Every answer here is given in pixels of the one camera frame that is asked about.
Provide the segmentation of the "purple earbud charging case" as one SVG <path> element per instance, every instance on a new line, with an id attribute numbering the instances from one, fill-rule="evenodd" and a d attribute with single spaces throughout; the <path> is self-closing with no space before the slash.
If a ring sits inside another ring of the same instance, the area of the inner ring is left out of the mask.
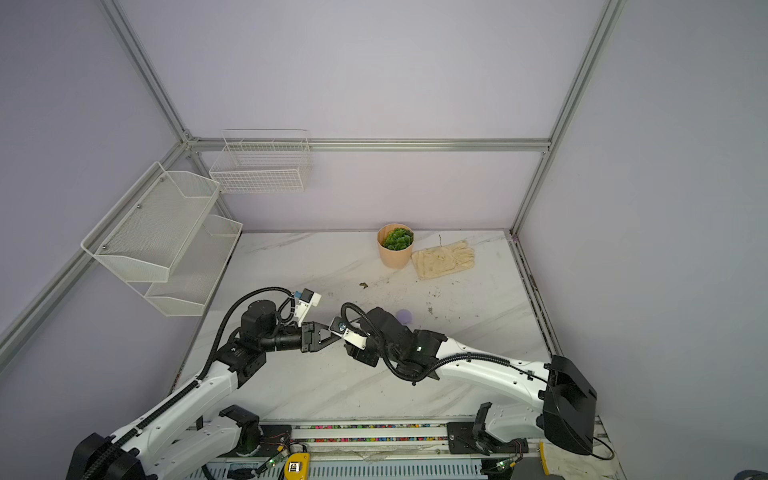
<path id="1" fill-rule="evenodd" d="M 409 310 L 401 309 L 396 313 L 396 319 L 402 325 L 410 325 L 413 321 L 413 315 Z"/>

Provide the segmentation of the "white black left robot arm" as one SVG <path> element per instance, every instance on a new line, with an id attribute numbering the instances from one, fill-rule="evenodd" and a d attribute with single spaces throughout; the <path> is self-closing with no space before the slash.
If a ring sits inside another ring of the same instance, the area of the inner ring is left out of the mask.
<path id="1" fill-rule="evenodd" d="M 93 433 L 75 448 L 69 479 L 181 479 L 205 470 L 209 461 L 259 449 L 263 433 L 257 414 L 237 405 L 204 415 L 243 387 L 270 352 L 313 353 L 331 344 L 326 327 L 308 322 L 320 294 L 305 289 L 281 304 L 260 288 L 238 299 L 225 314 L 201 371 L 158 405 L 114 433 Z"/>

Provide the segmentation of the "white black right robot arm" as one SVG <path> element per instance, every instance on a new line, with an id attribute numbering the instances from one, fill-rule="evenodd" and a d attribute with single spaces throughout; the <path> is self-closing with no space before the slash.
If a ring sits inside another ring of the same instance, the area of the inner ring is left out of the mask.
<path id="1" fill-rule="evenodd" d="M 576 455 L 593 453 L 597 393 L 564 356 L 509 359 L 439 332 L 412 330 L 380 307 L 364 312 L 351 302 L 342 305 L 331 330 L 350 357 L 371 367 L 382 363 L 411 385 L 447 378 L 511 399 L 519 408 L 515 413 L 491 401 L 478 407 L 469 446 L 483 455 L 538 436 Z"/>

